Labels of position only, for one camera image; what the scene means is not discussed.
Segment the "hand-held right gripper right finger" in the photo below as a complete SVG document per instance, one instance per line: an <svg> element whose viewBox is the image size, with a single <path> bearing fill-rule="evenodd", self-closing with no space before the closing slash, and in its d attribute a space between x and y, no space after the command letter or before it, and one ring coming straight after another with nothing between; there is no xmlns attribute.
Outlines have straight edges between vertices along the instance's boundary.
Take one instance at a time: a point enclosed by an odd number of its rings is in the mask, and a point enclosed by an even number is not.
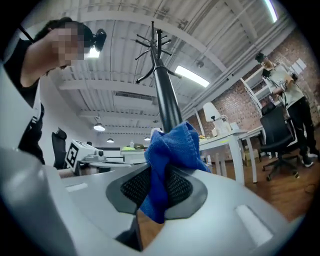
<svg viewBox="0 0 320 256"><path fill-rule="evenodd" d="M190 181L188 199L172 207L192 216L168 219L146 256L277 256L302 223L286 218L244 185L201 170L171 167Z"/></svg>

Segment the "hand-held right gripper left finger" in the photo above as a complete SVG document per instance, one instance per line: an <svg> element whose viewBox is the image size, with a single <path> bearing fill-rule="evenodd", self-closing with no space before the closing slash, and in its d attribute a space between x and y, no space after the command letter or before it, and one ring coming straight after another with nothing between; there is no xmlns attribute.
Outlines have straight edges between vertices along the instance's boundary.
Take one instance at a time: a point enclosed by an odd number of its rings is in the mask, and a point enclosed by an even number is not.
<svg viewBox="0 0 320 256"><path fill-rule="evenodd" d="M0 199L10 219L48 256L149 256L143 248L137 206L125 195L114 213L126 229L103 231L83 214L55 168L18 149L32 109L4 68L0 70Z"/></svg>

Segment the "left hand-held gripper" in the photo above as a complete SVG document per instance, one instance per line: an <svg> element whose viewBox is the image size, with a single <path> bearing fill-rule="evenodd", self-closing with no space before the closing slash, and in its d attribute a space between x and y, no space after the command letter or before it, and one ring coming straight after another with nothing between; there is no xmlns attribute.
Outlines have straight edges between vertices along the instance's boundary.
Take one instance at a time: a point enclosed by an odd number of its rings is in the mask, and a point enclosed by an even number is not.
<svg viewBox="0 0 320 256"><path fill-rule="evenodd" d="M81 166L87 167L89 165L91 168L97 169L98 173L106 173L132 166L125 162L104 161L105 159L106 157L104 156L103 150L97 149L88 143L73 139L64 161L75 175L82 175Z"/></svg>

